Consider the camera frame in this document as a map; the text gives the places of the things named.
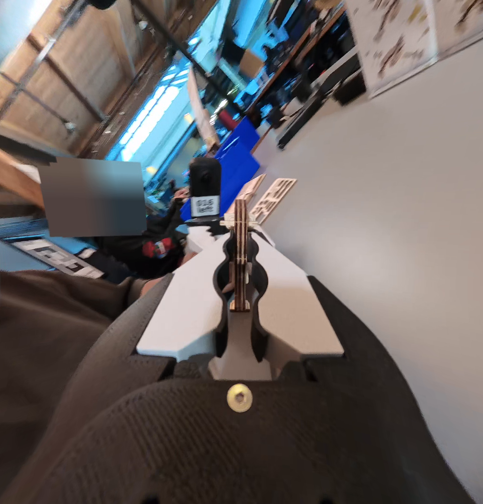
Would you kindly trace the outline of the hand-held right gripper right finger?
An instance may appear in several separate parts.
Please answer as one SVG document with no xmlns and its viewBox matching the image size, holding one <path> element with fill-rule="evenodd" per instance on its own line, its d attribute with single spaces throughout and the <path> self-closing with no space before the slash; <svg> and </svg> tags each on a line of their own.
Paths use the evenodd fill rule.
<svg viewBox="0 0 483 504">
<path fill-rule="evenodd" d="M 265 239 L 251 234 L 251 348 L 248 380 L 272 380 L 289 362 L 342 357 L 308 275 Z"/>
</svg>

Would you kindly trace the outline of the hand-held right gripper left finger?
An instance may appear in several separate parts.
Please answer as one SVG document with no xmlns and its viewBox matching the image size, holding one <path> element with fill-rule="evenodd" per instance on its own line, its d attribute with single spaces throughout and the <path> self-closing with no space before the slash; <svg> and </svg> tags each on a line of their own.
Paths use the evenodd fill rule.
<svg viewBox="0 0 483 504">
<path fill-rule="evenodd" d="M 226 234 L 179 267 L 157 305 L 137 354 L 163 356 L 177 362 L 195 355 L 215 355 L 215 330 L 221 323 L 223 300 L 214 273 L 225 260 Z"/>
</svg>

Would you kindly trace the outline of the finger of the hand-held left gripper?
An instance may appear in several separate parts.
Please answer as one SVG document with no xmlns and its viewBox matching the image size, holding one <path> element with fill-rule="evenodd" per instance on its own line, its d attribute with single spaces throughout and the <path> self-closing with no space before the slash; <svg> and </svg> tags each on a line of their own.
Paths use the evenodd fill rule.
<svg viewBox="0 0 483 504">
<path fill-rule="evenodd" d="M 275 246 L 275 242 L 271 239 L 271 237 L 263 230 L 261 224 L 259 224 L 256 220 L 248 221 L 248 232 L 249 234 L 257 235 L 261 239 L 265 240 L 271 246 Z"/>
<path fill-rule="evenodd" d="M 212 245 L 210 228 L 188 228 L 186 237 L 186 253 L 198 254 Z"/>
</svg>

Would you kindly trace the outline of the wooden robot model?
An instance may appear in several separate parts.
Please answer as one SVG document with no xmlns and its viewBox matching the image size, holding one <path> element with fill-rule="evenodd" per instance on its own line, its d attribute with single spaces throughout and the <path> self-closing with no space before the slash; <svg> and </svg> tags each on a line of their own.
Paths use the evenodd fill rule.
<svg viewBox="0 0 483 504">
<path fill-rule="evenodd" d="M 223 225 L 229 229 L 230 237 L 226 244 L 229 281 L 222 291 L 233 293 L 229 305 L 231 312 L 250 312 L 252 302 L 247 293 L 249 284 L 252 283 L 257 295 L 262 296 L 267 289 L 268 278 L 257 261 L 259 247 L 252 235 L 257 231 L 258 223 L 250 215 L 245 199 L 237 198 L 234 201 L 233 211 L 225 215 Z"/>
</svg>

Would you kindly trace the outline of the person's left forearm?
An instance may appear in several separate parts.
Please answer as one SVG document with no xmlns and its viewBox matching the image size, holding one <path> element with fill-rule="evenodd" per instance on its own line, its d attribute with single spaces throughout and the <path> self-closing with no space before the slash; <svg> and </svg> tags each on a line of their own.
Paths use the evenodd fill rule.
<svg viewBox="0 0 483 504">
<path fill-rule="evenodd" d="M 144 286 L 142 287 L 140 297 L 145 296 L 147 293 L 149 293 L 156 285 L 158 285 L 164 277 L 157 278 L 157 279 L 152 279 L 147 282 L 145 282 Z"/>
</svg>

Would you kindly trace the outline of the grey desk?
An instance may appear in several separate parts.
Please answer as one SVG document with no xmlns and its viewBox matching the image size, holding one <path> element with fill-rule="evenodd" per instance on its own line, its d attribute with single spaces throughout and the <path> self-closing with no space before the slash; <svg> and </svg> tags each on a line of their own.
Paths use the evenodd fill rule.
<svg viewBox="0 0 483 504">
<path fill-rule="evenodd" d="M 329 102 L 267 172 L 265 229 L 381 340 L 483 503 L 483 40 L 383 94 Z"/>
</svg>

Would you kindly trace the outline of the black desk equipment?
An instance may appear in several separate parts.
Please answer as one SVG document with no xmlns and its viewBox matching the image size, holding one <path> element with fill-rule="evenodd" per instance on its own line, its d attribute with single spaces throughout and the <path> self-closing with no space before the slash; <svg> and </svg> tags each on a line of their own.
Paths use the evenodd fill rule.
<svg viewBox="0 0 483 504">
<path fill-rule="evenodd" d="M 299 110 L 291 114 L 276 145 L 283 150 L 297 133 L 330 100 L 345 106 L 366 93 L 366 84 L 356 47 L 353 47 L 313 83 L 312 93 Z"/>
</svg>

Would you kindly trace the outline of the blue storage bin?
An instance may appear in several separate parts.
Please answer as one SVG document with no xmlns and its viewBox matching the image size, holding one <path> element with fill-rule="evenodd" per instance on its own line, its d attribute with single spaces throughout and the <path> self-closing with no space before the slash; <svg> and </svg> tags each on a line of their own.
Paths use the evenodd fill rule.
<svg viewBox="0 0 483 504">
<path fill-rule="evenodd" d="M 217 158 L 220 159 L 230 148 L 241 147 L 248 154 L 260 140 L 260 136 L 248 117 L 244 117 L 236 128 L 226 136 L 217 152 Z"/>
<path fill-rule="evenodd" d="M 223 217 L 243 186 L 257 173 L 260 165 L 239 139 L 221 148 L 215 158 L 222 168 L 220 216 Z"/>
</svg>

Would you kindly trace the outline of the laser-cut wooden sheet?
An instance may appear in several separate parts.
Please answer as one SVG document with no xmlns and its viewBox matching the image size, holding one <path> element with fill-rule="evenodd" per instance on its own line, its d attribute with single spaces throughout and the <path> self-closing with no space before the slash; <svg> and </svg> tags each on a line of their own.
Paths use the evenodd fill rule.
<svg viewBox="0 0 483 504">
<path fill-rule="evenodd" d="M 264 181 L 265 177 L 266 174 L 262 174 L 248 181 L 238 192 L 238 195 L 236 196 L 233 205 L 238 200 L 243 200 L 248 204 L 257 193 L 257 190 Z"/>
<path fill-rule="evenodd" d="M 295 178 L 277 178 L 250 211 L 251 221 L 261 226 L 275 211 L 283 198 L 297 184 Z"/>
</svg>

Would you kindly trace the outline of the person's olive brown clothing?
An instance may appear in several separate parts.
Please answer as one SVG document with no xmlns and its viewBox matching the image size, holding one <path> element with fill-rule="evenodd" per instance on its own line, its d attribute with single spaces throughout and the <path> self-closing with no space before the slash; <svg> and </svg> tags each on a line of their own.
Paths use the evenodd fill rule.
<svg viewBox="0 0 483 504">
<path fill-rule="evenodd" d="M 87 424 L 172 365 L 136 355 L 171 279 L 140 297 L 140 279 L 0 273 L 0 503 L 26 503 Z"/>
</svg>

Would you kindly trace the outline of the framed black-white marker board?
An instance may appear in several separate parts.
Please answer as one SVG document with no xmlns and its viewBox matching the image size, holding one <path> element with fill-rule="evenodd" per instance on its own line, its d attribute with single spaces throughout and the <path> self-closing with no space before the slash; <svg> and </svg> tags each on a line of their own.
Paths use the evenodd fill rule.
<svg viewBox="0 0 483 504">
<path fill-rule="evenodd" d="M 103 271 L 40 236 L 25 236 L 8 240 L 16 249 L 62 273 L 80 278 L 101 279 Z"/>
</svg>

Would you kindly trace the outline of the printed instruction sheet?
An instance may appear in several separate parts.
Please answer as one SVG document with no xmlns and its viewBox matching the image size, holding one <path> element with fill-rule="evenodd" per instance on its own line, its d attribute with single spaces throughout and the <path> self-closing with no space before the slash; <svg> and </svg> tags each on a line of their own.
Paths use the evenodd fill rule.
<svg viewBox="0 0 483 504">
<path fill-rule="evenodd" d="M 483 1 L 344 1 L 376 96 L 483 38 Z"/>
</svg>

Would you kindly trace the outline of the wooden post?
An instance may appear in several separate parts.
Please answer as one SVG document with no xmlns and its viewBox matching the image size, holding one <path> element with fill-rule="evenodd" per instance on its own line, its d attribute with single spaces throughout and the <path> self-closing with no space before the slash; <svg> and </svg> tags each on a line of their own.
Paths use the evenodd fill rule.
<svg viewBox="0 0 483 504">
<path fill-rule="evenodd" d="M 0 186 L 41 210 L 45 210 L 40 184 L 19 170 L 18 161 L 1 149 Z"/>
</svg>

